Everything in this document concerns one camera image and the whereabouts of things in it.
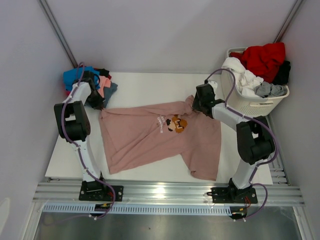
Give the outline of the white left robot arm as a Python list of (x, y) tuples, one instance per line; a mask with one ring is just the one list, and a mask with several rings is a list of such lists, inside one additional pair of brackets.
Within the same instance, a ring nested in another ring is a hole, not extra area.
[(85, 70), (73, 81), (67, 98), (53, 107), (59, 135), (71, 145), (81, 166), (82, 180), (87, 183), (100, 181), (102, 172), (91, 150), (91, 124), (85, 104), (101, 110), (104, 101), (96, 88), (95, 74)]

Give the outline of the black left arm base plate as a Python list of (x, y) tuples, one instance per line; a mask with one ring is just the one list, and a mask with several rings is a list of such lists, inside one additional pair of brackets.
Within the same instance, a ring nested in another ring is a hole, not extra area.
[(78, 199), (88, 202), (112, 202), (115, 198), (116, 202), (123, 199), (124, 187), (122, 185), (112, 185), (112, 192), (109, 186), (98, 181), (82, 181)]

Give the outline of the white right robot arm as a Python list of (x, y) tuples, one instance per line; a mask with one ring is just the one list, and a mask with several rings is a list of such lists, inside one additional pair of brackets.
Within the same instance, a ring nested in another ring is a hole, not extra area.
[(240, 162), (228, 184), (228, 198), (240, 202), (252, 188), (252, 179), (270, 155), (276, 152), (275, 136), (265, 116), (249, 117), (216, 99), (214, 88), (208, 84), (196, 87), (193, 109), (218, 120), (236, 132)]

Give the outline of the dusty pink graphic t-shirt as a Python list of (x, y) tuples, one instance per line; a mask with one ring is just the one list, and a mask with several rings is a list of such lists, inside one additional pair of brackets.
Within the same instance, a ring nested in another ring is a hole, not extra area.
[(215, 181), (218, 176), (221, 123), (185, 101), (103, 109), (99, 125), (110, 174), (181, 155), (190, 174)]

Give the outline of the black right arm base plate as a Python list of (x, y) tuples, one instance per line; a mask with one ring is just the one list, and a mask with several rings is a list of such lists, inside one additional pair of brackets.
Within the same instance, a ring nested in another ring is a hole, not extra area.
[(212, 202), (215, 204), (258, 203), (256, 190), (252, 186), (244, 189), (237, 189), (234, 187), (212, 187), (206, 194), (212, 197)]

